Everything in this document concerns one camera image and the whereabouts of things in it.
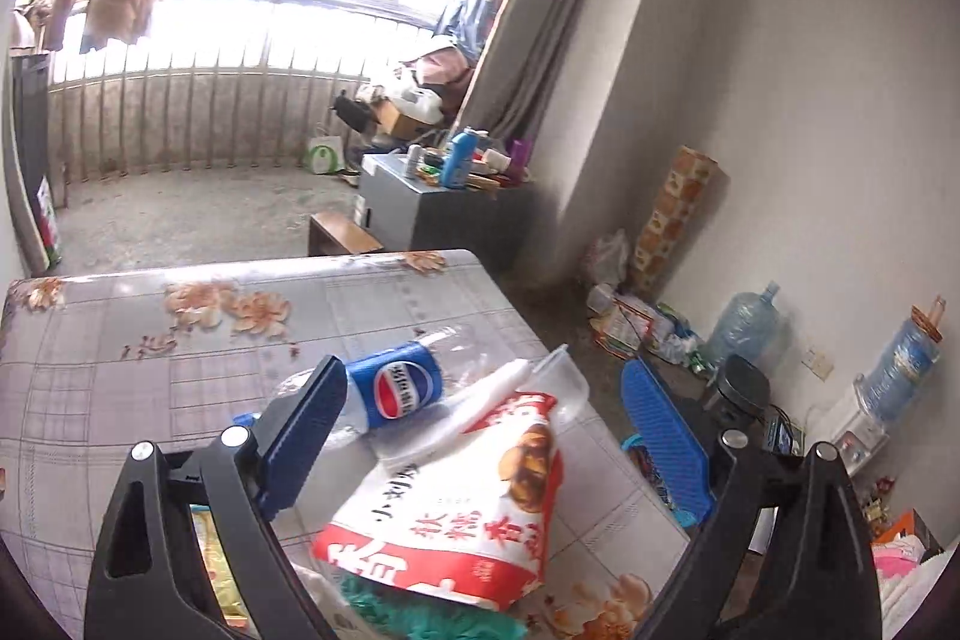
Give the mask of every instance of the blue gripper pad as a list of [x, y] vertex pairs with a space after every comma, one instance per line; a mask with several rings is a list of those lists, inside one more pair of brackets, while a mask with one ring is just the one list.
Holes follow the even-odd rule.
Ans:
[[304, 387], [273, 400], [253, 424], [260, 456], [256, 504], [264, 519], [293, 506], [346, 401], [347, 370], [328, 356]]
[[713, 509], [707, 454], [642, 359], [623, 367], [620, 396], [674, 503], [702, 523]]

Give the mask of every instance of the gray curtain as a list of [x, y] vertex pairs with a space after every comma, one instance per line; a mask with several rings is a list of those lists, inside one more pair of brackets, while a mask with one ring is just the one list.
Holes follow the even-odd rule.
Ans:
[[506, 0], [457, 127], [534, 140], [583, 0]]

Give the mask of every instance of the cardboard box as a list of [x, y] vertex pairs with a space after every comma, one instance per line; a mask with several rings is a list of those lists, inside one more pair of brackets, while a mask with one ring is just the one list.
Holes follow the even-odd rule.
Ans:
[[394, 106], [394, 102], [390, 101], [389, 98], [376, 104], [376, 106], [373, 107], [373, 114], [376, 116], [378, 124], [383, 126], [384, 131], [392, 137], [405, 140], [405, 142], [414, 140], [416, 137], [419, 137], [419, 135], [435, 127], [433, 125], [423, 124], [421, 121], [417, 121], [411, 118], [411, 116], [403, 114]]

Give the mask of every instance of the floral tablecloth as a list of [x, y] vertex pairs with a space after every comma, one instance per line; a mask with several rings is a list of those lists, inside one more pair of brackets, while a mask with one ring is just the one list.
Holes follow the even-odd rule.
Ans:
[[[133, 443], [200, 446], [324, 355], [358, 359], [434, 326], [471, 325], [504, 362], [546, 354], [471, 253], [443, 256], [430, 273], [376, 255], [11, 287], [0, 352], [0, 536], [72, 637], [83, 633], [93, 548]], [[184, 298], [184, 284], [210, 282], [224, 295], [198, 287]], [[512, 610], [534, 640], [628, 637], [688, 538], [592, 408], [558, 442], [565, 481], [547, 582]], [[311, 566], [310, 539], [371, 466], [362, 442], [320, 455], [296, 507], [274, 524], [291, 560]]]

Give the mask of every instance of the pepsi logo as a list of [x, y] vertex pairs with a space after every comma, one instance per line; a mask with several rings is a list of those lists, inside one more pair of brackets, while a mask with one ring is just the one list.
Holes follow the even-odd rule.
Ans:
[[424, 367], [413, 362], [392, 362], [381, 366], [373, 378], [373, 400], [387, 419], [413, 413], [433, 390], [433, 379]]

